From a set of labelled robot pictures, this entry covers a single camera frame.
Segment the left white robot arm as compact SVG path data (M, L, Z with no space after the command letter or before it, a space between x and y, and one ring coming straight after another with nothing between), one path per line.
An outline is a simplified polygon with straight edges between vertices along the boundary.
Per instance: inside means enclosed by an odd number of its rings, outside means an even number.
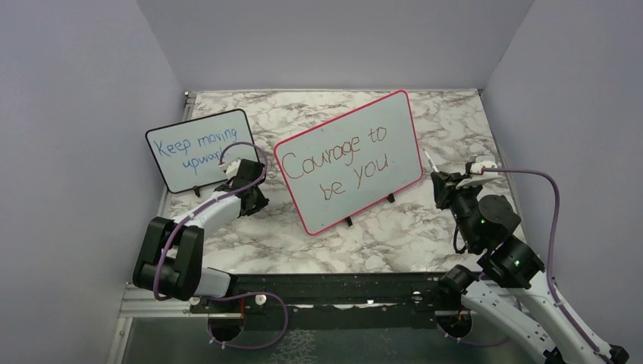
M133 270L132 282L157 300L187 301L208 297L226 312L237 305L233 275L203 266L205 239L232 221L267 206L259 189L264 163L241 159L229 165L228 179L196 208L178 217L157 216L147 225Z

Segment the red framed whiteboard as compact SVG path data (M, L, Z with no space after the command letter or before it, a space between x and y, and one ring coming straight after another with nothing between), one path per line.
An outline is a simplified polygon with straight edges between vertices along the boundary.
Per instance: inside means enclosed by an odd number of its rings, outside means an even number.
M409 94L397 90L278 142L304 231L317 235L423 177Z

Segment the white marker pen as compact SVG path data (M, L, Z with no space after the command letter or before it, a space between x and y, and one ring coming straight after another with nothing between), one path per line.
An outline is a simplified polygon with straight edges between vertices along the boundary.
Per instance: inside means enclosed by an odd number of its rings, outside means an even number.
M437 165L434 163L434 161L431 158L431 156L429 155L428 151L426 149L423 149L422 151L423 151L425 157L427 158L427 161L428 161L428 164L429 164L429 167L430 167L431 171L434 172L434 173L439 173L440 171L439 171Z

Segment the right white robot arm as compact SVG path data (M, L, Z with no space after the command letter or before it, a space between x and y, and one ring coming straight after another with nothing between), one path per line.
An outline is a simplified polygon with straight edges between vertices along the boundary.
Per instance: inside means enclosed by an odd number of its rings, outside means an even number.
M485 317L537 363L625 363L625 348L595 334L563 299L550 269L515 236L521 219L505 196L480 196L493 167L465 174L433 171L438 209L454 217L465 250L479 257L482 273L456 265L438 284L438 300Z

